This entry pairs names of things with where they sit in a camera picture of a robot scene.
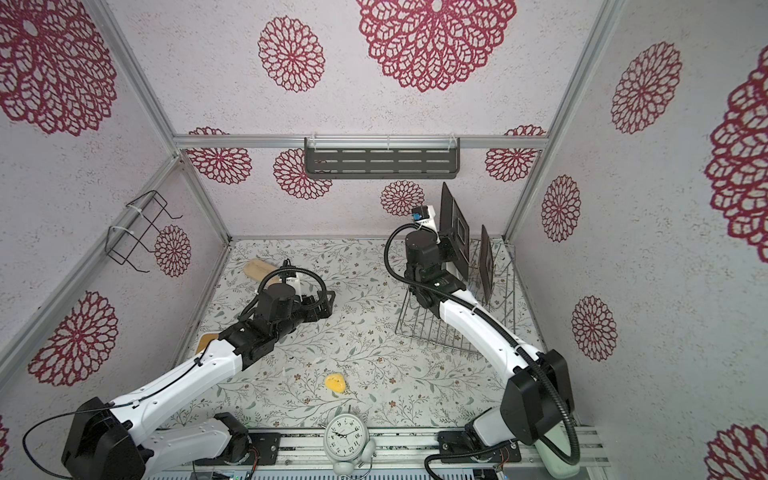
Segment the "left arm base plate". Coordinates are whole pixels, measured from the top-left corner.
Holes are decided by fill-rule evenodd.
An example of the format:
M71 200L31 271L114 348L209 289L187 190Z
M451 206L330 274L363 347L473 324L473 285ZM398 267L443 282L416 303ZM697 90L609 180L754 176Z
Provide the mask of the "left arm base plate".
M249 432L249 442L234 449L227 447L225 451L214 458L198 459L193 462L200 466L232 466L252 467L274 466L280 449L282 435L274 432Z

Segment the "floral square plate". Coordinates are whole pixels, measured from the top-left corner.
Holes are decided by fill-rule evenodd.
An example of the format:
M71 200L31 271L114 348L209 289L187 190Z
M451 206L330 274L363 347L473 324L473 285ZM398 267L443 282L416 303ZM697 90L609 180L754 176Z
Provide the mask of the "floral square plate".
M470 266L470 229L446 182L442 184L439 213L440 235L450 241L454 251L451 262L460 276L467 280Z

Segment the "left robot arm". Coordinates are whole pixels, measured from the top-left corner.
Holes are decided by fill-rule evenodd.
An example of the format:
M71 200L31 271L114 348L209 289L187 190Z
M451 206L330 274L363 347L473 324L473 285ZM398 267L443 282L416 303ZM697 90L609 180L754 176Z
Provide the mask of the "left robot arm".
M329 318L335 297L325 288L303 295L297 278L267 286L193 358L110 402L94 397L82 404L64 446L63 466L74 479L147 479L198 460L247 461L253 452L250 433L232 413L182 428L161 426L209 388L271 354L299 325Z

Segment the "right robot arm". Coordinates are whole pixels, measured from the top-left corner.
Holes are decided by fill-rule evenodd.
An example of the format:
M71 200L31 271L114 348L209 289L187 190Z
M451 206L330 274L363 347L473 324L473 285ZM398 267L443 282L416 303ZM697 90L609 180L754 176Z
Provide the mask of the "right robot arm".
M406 230L403 274L387 270L406 284L418 304L467 339L500 377L504 386L497 406L466 426L472 448L507 440L542 446L569 464L578 462L578 438L568 366L558 352L543 352L496 320L466 284L448 269L455 250L438 232L434 208L412 209Z

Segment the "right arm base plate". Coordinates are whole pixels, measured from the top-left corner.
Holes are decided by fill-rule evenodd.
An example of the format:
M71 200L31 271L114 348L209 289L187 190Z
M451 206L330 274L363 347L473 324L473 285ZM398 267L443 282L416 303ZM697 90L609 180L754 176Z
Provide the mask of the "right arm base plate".
M441 430L437 434L440 461L448 464L457 463L488 463L501 465L520 463L522 454L518 445L506 444L493 452L478 454L478 451L488 449L479 440L473 439L465 431Z

